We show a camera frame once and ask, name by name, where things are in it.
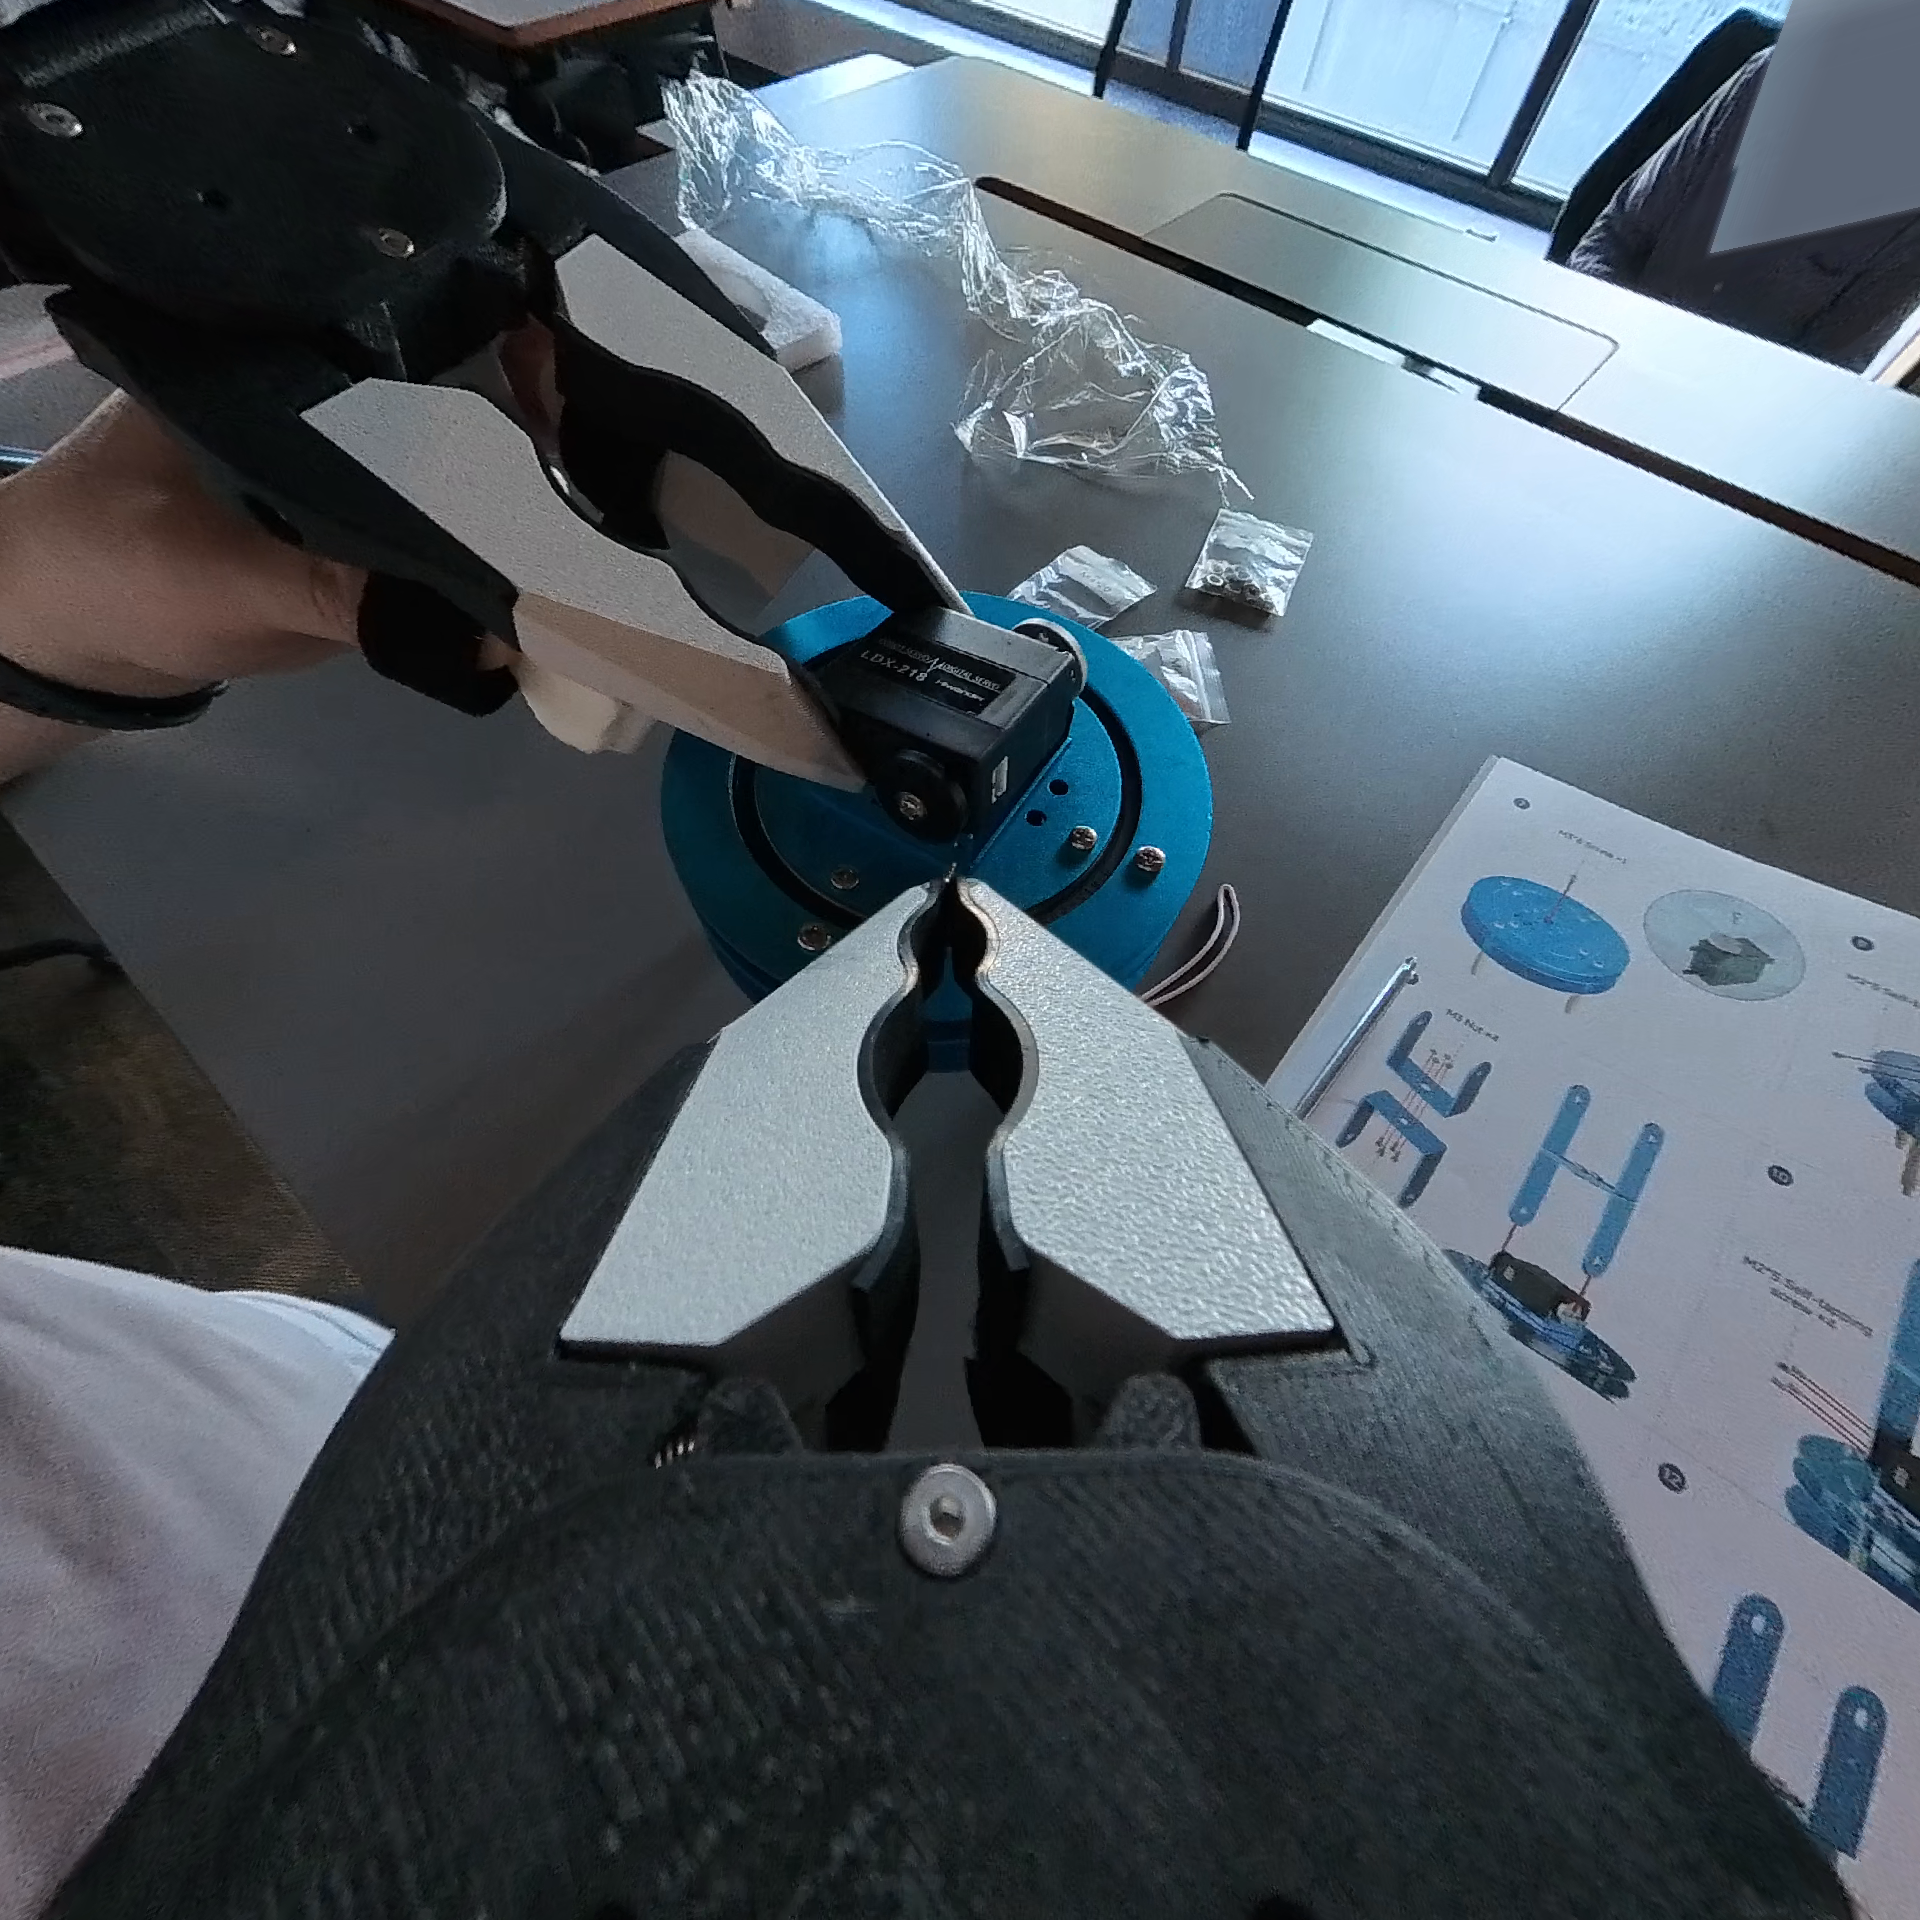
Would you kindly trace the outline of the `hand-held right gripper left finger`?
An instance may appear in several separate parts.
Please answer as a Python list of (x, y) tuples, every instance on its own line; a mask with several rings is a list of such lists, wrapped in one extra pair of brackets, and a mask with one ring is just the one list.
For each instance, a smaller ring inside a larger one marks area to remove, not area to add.
[(945, 886), (904, 889), (721, 1029), (560, 1330), (564, 1353), (865, 1363), (904, 1234)]

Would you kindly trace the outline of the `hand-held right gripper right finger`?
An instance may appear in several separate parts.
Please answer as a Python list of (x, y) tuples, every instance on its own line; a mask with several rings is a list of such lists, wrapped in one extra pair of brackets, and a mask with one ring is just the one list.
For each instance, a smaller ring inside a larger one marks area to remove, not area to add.
[(1136, 1377), (1324, 1353), (1337, 1321), (1189, 1039), (956, 883), (982, 1154), (976, 1408), (1105, 1408)]

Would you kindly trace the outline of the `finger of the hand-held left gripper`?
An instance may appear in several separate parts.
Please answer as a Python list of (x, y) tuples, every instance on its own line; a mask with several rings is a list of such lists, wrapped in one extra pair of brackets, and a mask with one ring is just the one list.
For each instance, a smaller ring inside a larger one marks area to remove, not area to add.
[(795, 670), (708, 616), (664, 561), (590, 529), (489, 398), (367, 381), (304, 418), (515, 587), (519, 695), (560, 744), (633, 753), (660, 726), (863, 786)]
[(811, 555), (894, 614), (956, 591), (800, 385), (684, 282), (590, 237), (552, 270), (560, 469), (611, 537), (767, 602)]

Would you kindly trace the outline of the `black servo motor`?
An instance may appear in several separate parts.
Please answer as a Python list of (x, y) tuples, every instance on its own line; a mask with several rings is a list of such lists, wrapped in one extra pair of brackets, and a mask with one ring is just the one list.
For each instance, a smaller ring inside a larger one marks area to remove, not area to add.
[(985, 845), (1065, 746), (1087, 662), (1065, 626), (892, 614), (800, 674), (879, 809), (929, 845)]

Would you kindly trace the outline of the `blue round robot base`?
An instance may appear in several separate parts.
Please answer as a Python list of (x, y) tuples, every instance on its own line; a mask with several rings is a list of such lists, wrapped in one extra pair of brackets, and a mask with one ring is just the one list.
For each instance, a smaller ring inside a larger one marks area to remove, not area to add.
[(1145, 984), (1208, 858), (1208, 765), (1142, 663), (1080, 625), (1069, 634), (1087, 687), (1068, 739), (969, 853), (908, 834), (870, 792), (669, 739), (663, 845), (711, 954), (749, 1001), (948, 874), (988, 883), (1124, 990)]

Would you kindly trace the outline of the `dark grey desk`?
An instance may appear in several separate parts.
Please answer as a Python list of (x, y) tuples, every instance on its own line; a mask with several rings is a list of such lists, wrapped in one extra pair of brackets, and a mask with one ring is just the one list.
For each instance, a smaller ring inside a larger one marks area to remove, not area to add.
[[(985, 175), (1061, 262), (1211, 378), (1260, 510), (1315, 533), (1270, 638), (1224, 632), (1208, 878), (1245, 926), (1196, 1029), (1273, 1067), (1491, 757), (1916, 913), (1916, 563), (1384, 367), (1022, 183), (1092, 118), (944, 62), (805, 128)], [(414, 1307), (735, 998), (672, 883), (657, 746), (584, 759), (353, 663), (68, 762), (11, 825), (375, 1298)]]

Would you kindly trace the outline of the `person's left hand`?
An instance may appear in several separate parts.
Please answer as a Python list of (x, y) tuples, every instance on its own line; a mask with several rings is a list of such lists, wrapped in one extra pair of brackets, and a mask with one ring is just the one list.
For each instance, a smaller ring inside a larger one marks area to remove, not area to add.
[(3, 655), (127, 697), (357, 653), (367, 578), (220, 501), (117, 394), (3, 487)]

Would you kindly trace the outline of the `white foam piece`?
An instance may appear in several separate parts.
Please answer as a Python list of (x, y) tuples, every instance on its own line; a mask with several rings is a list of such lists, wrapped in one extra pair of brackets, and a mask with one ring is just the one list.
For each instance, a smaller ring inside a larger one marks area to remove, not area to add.
[(684, 229), (678, 247), (757, 327), (776, 363), (798, 375), (844, 350), (836, 313), (793, 283), (734, 251), (704, 229)]

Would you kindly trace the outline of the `crumpled clear plastic wrap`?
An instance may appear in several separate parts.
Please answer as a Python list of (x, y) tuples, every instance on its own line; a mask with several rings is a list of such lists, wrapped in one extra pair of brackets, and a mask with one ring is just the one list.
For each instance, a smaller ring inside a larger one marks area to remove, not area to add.
[(807, 145), (753, 95), (705, 73), (667, 83), (663, 104), (684, 223), (713, 229), (742, 209), (836, 219), (958, 294), (991, 336), (953, 424), (969, 457), (1113, 482), (1200, 474), (1222, 503), (1251, 498), (1206, 373), (1189, 352), (1145, 342), (1055, 266), (1000, 251), (973, 182), (953, 162), (901, 139)]

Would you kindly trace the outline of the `plastic bag of few screws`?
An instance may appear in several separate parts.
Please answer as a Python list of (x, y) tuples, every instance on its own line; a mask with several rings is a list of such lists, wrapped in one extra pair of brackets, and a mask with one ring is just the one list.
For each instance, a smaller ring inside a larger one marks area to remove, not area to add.
[(1136, 567), (1073, 545), (1011, 591), (1011, 600), (1046, 617), (1104, 632), (1157, 592)]

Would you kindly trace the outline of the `black wristband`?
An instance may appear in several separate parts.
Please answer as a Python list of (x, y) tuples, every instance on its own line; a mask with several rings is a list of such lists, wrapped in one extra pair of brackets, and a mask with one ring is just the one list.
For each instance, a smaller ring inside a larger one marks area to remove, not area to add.
[(84, 689), (3, 656), (3, 707), (7, 711), (87, 734), (151, 734), (189, 728), (223, 693), (227, 681), (176, 693)]

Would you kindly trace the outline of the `printed assembly instruction manual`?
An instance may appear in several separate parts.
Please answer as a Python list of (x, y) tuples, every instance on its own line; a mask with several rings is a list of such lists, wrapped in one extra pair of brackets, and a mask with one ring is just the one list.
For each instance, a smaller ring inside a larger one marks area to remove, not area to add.
[(1917, 1911), (1916, 920), (1491, 759), (1269, 1087), (1555, 1394), (1863, 1915)]

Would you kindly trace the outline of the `plastic bag of small nuts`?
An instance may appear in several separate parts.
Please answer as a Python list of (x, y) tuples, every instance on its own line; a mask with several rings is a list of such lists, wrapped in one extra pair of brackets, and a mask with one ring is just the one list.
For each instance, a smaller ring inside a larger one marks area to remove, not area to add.
[(1164, 687), (1196, 734), (1229, 726), (1228, 693), (1214, 642), (1206, 634), (1164, 632), (1115, 635), (1113, 646), (1139, 662)]

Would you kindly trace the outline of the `plastic bag of large screws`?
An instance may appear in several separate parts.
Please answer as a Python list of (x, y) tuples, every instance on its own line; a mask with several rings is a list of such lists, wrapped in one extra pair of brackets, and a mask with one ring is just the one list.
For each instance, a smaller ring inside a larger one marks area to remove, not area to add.
[(1280, 621), (1310, 554), (1310, 531), (1224, 507), (1197, 547), (1183, 592), (1255, 622)]

